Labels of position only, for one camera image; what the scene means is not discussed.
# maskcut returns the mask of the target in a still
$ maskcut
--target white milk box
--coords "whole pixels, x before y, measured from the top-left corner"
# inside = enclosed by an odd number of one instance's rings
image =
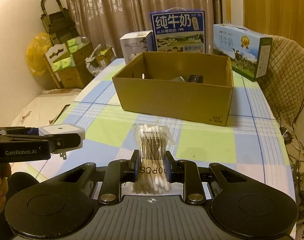
[[[272,37],[232,24],[214,24],[213,37],[213,53],[229,56],[235,72],[251,81],[265,75]]]
[[[120,43],[126,64],[141,52],[154,51],[152,31],[127,33],[120,38]]]

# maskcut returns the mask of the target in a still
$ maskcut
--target wooden door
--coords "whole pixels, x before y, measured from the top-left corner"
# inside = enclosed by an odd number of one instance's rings
[[[304,0],[244,0],[244,26],[284,36],[304,48]]]

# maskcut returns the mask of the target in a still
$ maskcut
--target blue and green tablecloth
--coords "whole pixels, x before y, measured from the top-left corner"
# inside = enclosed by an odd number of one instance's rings
[[[129,159],[136,148],[132,125],[157,124],[169,127],[177,146],[168,150],[176,159],[193,160],[203,167],[222,163],[295,199],[283,138],[256,82],[233,72],[228,125],[219,127],[123,111],[111,78],[124,65],[123,59],[117,59],[104,69],[56,122],[84,127],[83,148],[68,152],[67,160],[52,155],[47,161],[16,163],[13,171],[26,171],[43,181],[86,162],[105,166],[115,159]]]

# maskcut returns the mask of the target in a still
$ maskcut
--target quilted chair cover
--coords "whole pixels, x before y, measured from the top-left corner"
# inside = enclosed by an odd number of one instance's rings
[[[270,62],[258,83],[274,117],[292,125],[304,100],[304,49],[295,41],[272,36]]]

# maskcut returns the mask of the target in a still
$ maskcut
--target milk carton box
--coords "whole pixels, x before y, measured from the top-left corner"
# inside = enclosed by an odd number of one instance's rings
[[[152,31],[127,33],[120,38],[120,43],[125,63],[128,64],[141,52],[153,51],[153,33]]]
[[[166,11],[150,16],[157,51],[204,53],[204,11]]]
[[[213,25],[213,52],[231,58],[232,69],[251,81],[265,75],[272,37],[232,24]]]

